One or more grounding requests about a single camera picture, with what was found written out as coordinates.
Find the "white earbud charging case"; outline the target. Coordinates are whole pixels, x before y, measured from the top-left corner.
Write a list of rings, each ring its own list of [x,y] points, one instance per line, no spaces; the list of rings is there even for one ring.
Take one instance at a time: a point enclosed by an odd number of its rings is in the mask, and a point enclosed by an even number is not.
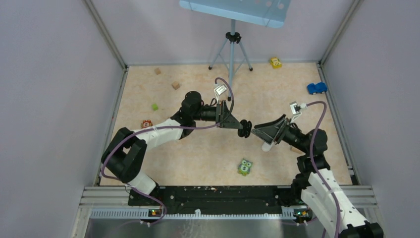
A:
[[[268,144],[268,143],[264,142],[263,145],[262,145],[262,150],[264,152],[269,152],[271,150],[271,148],[272,148],[272,144]]]

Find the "black earbud charging case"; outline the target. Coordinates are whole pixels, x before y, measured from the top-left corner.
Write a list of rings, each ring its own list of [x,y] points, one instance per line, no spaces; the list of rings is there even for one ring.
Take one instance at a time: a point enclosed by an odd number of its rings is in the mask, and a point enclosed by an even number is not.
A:
[[[242,125],[242,129],[238,129],[238,136],[241,138],[248,138],[251,134],[252,122],[243,119],[240,121],[240,124]]]

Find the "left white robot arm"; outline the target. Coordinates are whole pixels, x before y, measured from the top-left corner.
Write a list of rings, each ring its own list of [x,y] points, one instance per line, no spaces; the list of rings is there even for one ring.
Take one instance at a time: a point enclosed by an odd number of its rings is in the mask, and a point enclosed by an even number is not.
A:
[[[225,101],[207,105],[199,92],[190,91],[179,111],[166,121],[140,130],[119,129],[102,155],[103,169],[140,191],[144,203],[155,204],[159,197],[155,189],[157,183],[141,171],[145,153],[164,143],[187,137],[197,128],[197,121],[211,121],[219,128],[237,129],[239,137],[247,138],[251,134],[252,123],[245,119],[238,121]]]

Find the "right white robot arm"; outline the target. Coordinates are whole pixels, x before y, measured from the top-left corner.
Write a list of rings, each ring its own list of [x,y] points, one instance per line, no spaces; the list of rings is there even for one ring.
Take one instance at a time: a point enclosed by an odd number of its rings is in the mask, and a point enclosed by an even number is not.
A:
[[[362,215],[336,181],[324,156],[328,137],[318,125],[303,134],[283,115],[275,121],[255,125],[251,132],[270,145],[286,142],[304,152],[297,158],[300,172],[292,182],[290,197],[296,204],[309,206],[324,227],[324,237],[384,237],[380,224]]]

